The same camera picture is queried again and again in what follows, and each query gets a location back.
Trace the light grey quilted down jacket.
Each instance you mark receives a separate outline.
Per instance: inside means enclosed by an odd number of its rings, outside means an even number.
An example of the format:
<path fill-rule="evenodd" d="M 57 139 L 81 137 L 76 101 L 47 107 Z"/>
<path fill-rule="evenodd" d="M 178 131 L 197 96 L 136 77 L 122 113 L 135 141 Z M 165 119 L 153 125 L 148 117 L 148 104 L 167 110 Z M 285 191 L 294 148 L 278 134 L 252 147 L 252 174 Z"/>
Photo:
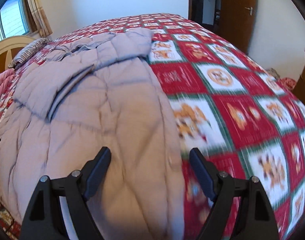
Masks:
<path fill-rule="evenodd" d="M 102 33 L 30 64 L 0 122 L 0 202 L 22 222 L 39 179 L 68 176 L 106 146 L 88 208 L 105 239 L 182 239 L 184 189 L 173 110 L 146 58 L 153 31 Z"/>

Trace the pink folded quilt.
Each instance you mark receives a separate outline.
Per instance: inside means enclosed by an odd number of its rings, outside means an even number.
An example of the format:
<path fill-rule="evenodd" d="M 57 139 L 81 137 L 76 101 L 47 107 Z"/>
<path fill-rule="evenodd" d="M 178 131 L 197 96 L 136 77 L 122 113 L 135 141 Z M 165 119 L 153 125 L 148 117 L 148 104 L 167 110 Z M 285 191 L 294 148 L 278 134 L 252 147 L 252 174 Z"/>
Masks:
<path fill-rule="evenodd" d="M 10 86 L 14 77 L 15 77 L 14 69 L 7 69 L 0 74 L 0 98 L 1 98 L 2 94 Z"/>

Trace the beige wooden headboard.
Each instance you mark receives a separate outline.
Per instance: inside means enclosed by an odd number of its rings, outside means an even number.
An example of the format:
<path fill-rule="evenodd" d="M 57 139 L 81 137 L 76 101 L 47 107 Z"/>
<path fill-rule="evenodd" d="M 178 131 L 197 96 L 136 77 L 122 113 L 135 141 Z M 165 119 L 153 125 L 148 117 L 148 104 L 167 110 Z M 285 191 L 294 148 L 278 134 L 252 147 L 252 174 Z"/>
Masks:
<path fill-rule="evenodd" d="M 35 41 L 36 39 L 30 36 L 12 36 L 0 41 L 0 74 L 8 69 L 8 65 L 12 59 L 23 49 L 26 45 Z"/>

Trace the striped pillow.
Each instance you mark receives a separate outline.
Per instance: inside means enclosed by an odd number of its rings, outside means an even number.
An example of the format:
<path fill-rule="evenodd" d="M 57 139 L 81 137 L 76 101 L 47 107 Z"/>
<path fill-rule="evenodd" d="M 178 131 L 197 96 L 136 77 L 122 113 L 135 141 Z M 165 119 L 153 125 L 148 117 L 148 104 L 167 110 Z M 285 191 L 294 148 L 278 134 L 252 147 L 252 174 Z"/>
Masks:
<path fill-rule="evenodd" d="M 12 61 L 8 65 L 8 68 L 16 69 L 16 68 L 22 66 L 49 42 L 51 42 L 51 40 L 49 38 L 42 37 L 42 38 L 36 39 L 35 41 L 26 45 L 12 59 Z"/>

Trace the beige plaid curtain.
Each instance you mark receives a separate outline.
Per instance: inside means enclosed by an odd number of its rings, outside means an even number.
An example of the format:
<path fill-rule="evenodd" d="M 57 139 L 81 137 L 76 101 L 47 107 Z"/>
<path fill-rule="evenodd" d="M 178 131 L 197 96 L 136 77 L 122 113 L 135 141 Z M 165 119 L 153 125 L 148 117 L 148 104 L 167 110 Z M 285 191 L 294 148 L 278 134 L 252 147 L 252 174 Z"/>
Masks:
<path fill-rule="evenodd" d="M 51 35 L 53 33 L 52 28 L 39 0 L 28 0 L 28 5 L 39 35 L 41 37 Z"/>

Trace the brown wooden door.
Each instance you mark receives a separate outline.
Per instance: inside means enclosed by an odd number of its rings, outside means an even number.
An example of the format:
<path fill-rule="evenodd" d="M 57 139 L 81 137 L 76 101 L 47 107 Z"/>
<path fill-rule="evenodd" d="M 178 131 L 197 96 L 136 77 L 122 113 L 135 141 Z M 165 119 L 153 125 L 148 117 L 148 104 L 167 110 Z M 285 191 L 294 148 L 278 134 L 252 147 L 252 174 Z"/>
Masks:
<path fill-rule="evenodd" d="M 253 34 L 258 0 L 221 0 L 217 35 L 247 54 Z M 253 7 L 252 16 L 245 7 Z"/>

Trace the window with white frame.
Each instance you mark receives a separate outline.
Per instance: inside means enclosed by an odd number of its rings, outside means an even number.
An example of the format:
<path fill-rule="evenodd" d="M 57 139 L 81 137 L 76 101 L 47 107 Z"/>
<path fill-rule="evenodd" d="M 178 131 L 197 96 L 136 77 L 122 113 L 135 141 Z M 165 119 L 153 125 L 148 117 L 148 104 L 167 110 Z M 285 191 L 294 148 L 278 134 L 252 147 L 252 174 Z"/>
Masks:
<path fill-rule="evenodd" d="M 0 41 L 34 32 L 27 0 L 7 0 L 0 10 Z"/>

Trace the dark brown door frame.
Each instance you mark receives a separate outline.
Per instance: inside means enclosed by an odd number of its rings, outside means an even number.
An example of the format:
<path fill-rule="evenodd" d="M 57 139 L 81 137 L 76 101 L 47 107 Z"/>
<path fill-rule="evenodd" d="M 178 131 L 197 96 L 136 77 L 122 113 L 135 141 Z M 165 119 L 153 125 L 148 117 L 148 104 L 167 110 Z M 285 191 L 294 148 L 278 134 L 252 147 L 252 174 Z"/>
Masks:
<path fill-rule="evenodd" d="M 221 0 L 189 0 L 188 19 L 215 31 L 219 25 Z"/>

